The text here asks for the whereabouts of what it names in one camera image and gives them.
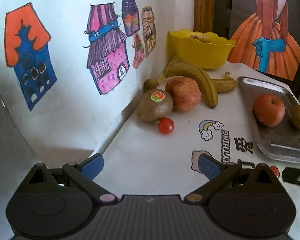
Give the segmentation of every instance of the pink house drawing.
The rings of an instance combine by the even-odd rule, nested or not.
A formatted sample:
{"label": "pink house drawing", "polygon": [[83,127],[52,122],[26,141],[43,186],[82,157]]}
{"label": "pink house drawing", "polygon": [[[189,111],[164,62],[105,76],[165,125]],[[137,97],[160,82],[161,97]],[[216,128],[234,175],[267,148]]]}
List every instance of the pink house drawing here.
{"label": "pink house drawing", "polygon": [[132,47],[134,48],[133,67],[137,69],[141,62],[145,59],[145,50],[143,49],[141,38],[138,33],[134,35],[134,43]]}
{"label": "pink house drawing", "polygon": [[90,46],[87,68],[100,95],[109,93],[127,74],[127,36],[120,30],[113,3],[91,5],[87,31]]}

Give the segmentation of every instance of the yellow plastic bowl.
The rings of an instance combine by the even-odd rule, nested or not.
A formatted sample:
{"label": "yellow plastic bowl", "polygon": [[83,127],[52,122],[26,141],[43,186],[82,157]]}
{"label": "yellow plastic bowl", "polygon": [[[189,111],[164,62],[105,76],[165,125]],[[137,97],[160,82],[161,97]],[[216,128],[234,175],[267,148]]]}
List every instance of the yellow plastic bowl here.
{"label": "yellow plastic bowl", "polygon": [[203,33],[185,29],[180,32],[169,32],[170,46],[175,46],[175,48],[168,48],[168,51],[175,51],[183,62],[200,68],[216,69],[222,67],[236,44],[236,41],[219,37],[215,33],[205,33],[210,38],[211,43],[202,43],[189,38],[191,35],[201,37]]}

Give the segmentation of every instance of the apple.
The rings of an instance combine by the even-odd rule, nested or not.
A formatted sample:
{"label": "apple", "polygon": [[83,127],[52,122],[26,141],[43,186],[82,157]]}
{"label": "apple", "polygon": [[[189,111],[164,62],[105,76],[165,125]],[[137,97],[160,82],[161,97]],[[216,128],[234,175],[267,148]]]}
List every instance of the apple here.
{"label": "apple", "polygon": [[201,100],[201,91],[195,80],[188,77],[173,77],[167,81],[165,90],[173,98],[173,110],[187,112]]}
{"label": "apple", "polygon": [[274,127],[284,117],[284,103],[276,95],[264,94],[259,96],[254,102],[253,113],[260,123],[267,127]]}

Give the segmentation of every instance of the white wall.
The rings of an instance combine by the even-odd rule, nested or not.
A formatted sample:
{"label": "white wall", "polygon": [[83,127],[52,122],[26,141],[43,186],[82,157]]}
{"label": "white wall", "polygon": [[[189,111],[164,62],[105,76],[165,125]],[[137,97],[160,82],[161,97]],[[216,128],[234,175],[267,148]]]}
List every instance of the white wall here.
{"label": "white wall", "polygon": [[[112,93],[101,96],[86,69],[88,50],[82,46],[88,44],[84,31],[89,4],[113,1],[120,15],[122,0],[0,0],[0,92],[11,114],[3,111],[0,98],[0,240],[12,236],[5,207],[32,165],[44,161],[49,167],[60,167],[68,161],[80,162],[93,152],[103,152],[133,111],[143,82],[157,76],[166,65],[167,31],[193,28],[193,0],[136,0],[140,18],[142,7],[153,7],[156,48],[135,70],[133,38],[128,38],[130,70]],[[33,3],[52,36],[48,46],[58,78],[32,112],[25,104],[13,69],[6,67],[3,53],[5,14],[28,2]]]}

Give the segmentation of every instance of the wooden frame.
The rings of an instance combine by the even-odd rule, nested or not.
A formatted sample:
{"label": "wooden frame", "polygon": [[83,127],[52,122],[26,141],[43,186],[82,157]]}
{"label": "wooden frame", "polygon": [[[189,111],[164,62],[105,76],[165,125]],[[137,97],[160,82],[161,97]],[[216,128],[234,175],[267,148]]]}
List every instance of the wooden frame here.
{"label": "wooden frame", "polygon": [[194,31],[212,32],[214,0],[194,0]]}

